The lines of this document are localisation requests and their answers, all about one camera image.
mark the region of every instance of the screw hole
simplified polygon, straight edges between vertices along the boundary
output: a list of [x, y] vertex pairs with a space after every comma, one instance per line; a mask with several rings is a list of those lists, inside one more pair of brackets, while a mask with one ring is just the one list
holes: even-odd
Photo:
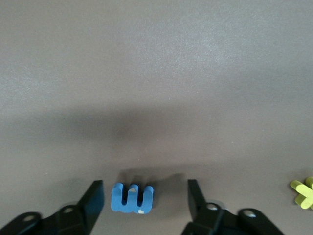
[[207, 204], [206, 207], [207, 207], [209, 210], [211, 210], [211, 211], [217, 211], [217, 210], [218, 210], [217, 206], [214, 205], [214, 204], [212, 204], [212, 203]]
[[70, 213], [70, 212], [72, 212], [73, 211], [73, 208], [66, 208], [64, 211], [63, 211], [63, 213]]
[[28, 222], [28, 221], [33, 220], [34, 218], [35, 218], [35, 216], [29, 215], [29, 216], [26, 216], [26, 217], [23, 219], [23, 221], [24, 221], [24, 222]]
[[256, 217], [256, 214], [253, 213], [252, 211], [249, 211], [249, 210], [244, 211], [244, 214], [245, 214], [245, 216], [248, 216], [250, 218], [255, 218]]

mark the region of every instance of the foam shape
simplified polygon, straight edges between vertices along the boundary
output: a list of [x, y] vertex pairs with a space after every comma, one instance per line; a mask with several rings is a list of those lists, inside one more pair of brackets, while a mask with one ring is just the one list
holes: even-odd
[[123, 197], [124, 185], [117, 183], [112, 189], [111, 209], [114, 212], [147, 214], [152, 209], [154, 189], [151, 186], [146, 186], [143, 192], [142, 201], [138, 200], [138, 185], [130, 185], [127, 200]]
[[294, 200], [296, 204], [302, 209], [311, 208], [313, 210], [313, 177], [308, 177], [305, 184], [294, 180], [290, 183], [290, 186], [299, 193]]

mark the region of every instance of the blue toy piece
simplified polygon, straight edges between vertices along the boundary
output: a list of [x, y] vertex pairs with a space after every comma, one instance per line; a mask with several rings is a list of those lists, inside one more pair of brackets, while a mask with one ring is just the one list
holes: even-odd
[[123, 199], [123, 188], [123, 184], [117, 183], [112, 189], [112, 211], [123, 213], [135, 212], [137, 214], [147, 214], [151, 211], [154, 191], [153, 187], [145, 187], [142, 201], [138, 201], [138, 185], [130, 185], [127, 193], [127, 200]]

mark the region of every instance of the yellow-green foam piece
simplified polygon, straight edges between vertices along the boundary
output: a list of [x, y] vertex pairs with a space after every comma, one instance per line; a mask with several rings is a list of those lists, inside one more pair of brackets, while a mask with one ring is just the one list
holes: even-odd
[[308, 177], [305, 184], [294, 180], [290, 183], [290, 186], [299, 193], [294, 200], [296, 204], [302, 209], [311, 208], [313, 210], [313, 177]]

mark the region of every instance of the slot in blue block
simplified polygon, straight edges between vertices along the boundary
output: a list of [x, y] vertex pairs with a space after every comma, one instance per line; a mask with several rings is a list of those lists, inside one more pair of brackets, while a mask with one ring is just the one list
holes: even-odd
[[130, 185], [127, 200], [123, 199], [124, 185], [117, 183], [112, 189], [111, 209], [114, 212], [147, 214], [152, 209], [153, 187], [146, 186], [143, 192], [143, 200], [138, 200], [138, 185]]

